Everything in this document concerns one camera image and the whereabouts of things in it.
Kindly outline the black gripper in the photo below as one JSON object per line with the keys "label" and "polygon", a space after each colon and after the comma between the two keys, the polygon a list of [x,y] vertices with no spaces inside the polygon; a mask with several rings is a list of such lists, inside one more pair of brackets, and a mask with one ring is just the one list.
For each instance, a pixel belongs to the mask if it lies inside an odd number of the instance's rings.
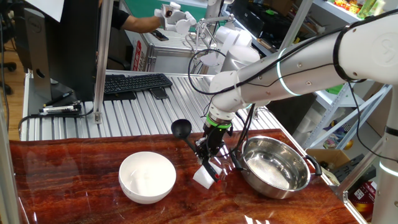
{"label": "black gripper", "polygon": [[209,155],[219,159],[225,159],[225,147],[223,145],[224,134],[228,129],[218,128],[216,126],[204,127],[203,137],[195,141],[196,156],[201,161],[208,161]]}

